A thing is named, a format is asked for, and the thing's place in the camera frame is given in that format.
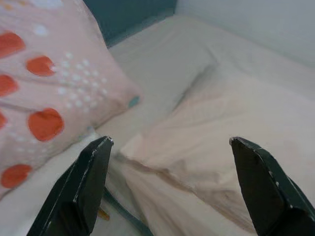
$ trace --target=pillowcase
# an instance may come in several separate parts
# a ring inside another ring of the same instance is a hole
[[[82,2],[1,1],[0,197],[140,98]]]
[[[122,153],[168,175],[245,230],[253,231],[229,138],[270,151],[315,204],[314,103],[290,91],[224,71],[163,122],[134,137]]]

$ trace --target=bedding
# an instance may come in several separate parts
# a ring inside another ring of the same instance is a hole
[[[286,89],[243,73],[227,76],[218,68],[199,93],[133,138],[122,153],[168,176],[252,232],[229,138],[242,136],[267,147],[315,204],[314,107],[314,102]]]
[[[185,26],[163,20],[110,49],[124,72],[141,85],[145,99],[97,132],[115,141],[116,153],[132,136],[168,115],[198,78],[217,66]]]
[[[0,198],[141,100],[87,12],[78,0],[0,3]]]

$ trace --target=red dot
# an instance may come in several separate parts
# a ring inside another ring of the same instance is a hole
[[[14,188],[28,177],[32,167],[29,165],[15,165],[6,169],[1,176],[1,184],[5,188]]]
[[[40,57],[32,58],[26,62],[27,70],[30,73],[34,75],[39,75],[39,76],[54,75],[55,72],[51,70],[53,66],[54,66],[54,63],[47,56],[40,56]]]
[[[15,33],[0,34],[0,58],[25,49],[24,41]]]
[[[0,96],[6,96],[18,89],[18,84],[10,76],[0,75]]]
[[[6,124],[7,120],[4,115],[0,112],[0,129],[3,128]]]
[[[53,139],[64,128],[62,117],[52,108],[31,114],[28,124],[31,133],[42,142]]]

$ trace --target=white wall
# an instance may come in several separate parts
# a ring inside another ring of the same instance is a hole
[[[178,0],[194,15],[315,67],[315,0]]]

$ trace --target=polka dot pillow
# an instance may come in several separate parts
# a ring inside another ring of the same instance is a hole
[[[81,0],[0,1],[0,197],[139,102],[91,20]]]

